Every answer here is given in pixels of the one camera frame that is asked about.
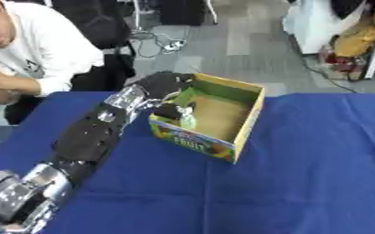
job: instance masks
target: desk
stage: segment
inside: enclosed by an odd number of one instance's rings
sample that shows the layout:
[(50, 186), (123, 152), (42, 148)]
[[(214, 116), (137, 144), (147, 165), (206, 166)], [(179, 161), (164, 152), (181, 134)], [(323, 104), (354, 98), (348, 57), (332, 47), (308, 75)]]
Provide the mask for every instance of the desk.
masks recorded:
[[(51, 95), (1, 145), (0, 170), (26, 173), (108, 95)], [(156, 139), (147, 116), (45, 233), (375, 233), (375, 95), (266, 99), (236, 165)]]

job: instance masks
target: gray carpet floor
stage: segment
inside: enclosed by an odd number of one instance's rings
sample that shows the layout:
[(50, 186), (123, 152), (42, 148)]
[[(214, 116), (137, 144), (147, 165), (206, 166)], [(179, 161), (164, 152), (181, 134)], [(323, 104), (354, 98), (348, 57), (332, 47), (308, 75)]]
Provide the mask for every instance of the gray carpet floor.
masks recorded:
[[(203, 72), (233, 80), (262, 84), (267, 95), (295, 92), (348, 92), (305, 68), (315, 62), (302, 58), (292, 40), (282, 30), (282, 18), (288, 4), (285, 0), (213, 0), (219, 14), (214, 26), (210, 15), (201, 27), (159, 26), (156, 16), (143, 16), (142, 27), (158, 34), (187, 41), (179, 52), (154, 58), (138, 57), (135, 62), (138, 80), (161, 70)], [(140, 41), (134, 45), (139, 48)], [(140, 53), (150, 57), (159, 48), (145, 40)], [(350, 83), (338, 81), (360, 93), (375, 93), (375, 77)]]

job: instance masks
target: white cloth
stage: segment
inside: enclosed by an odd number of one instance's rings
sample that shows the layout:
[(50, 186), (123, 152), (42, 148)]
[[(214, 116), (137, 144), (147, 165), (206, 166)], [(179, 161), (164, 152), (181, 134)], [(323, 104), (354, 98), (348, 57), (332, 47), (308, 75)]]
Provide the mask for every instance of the white cloth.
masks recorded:
[(37, 79), (40, 97), (68, 91), (75, 74), (103, 66), (103, 52), (62, 14), (44, 5), (4, 4), (16, 26), (16, 38), (0, 48), (0, 71)]

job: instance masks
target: prosthetic arm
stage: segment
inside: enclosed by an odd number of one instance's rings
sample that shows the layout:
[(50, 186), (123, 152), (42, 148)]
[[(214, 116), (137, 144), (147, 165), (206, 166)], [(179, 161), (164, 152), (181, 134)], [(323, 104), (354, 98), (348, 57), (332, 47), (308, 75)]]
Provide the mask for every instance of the prosthetic arm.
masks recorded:
[(72, 124), (53, 154), (20, 178), (0, 171), (0, 233), (38, 233), (118, 144), (143, 109), (185, 89), (190, 76), (156, 73), (108, 97)]

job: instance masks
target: cardboard box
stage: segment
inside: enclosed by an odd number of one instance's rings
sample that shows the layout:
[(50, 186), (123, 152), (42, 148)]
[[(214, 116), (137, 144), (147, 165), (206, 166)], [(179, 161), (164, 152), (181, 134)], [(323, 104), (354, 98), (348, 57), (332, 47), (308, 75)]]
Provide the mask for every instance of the cardboard box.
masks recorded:
[(265, 89), (234, 80), (195, 74), (193, 87), (173, 100), (179, 106), (196, 103), (194, 130), (180, 122), (151, 114), (155, 136), (236, 163), (262, 110)]

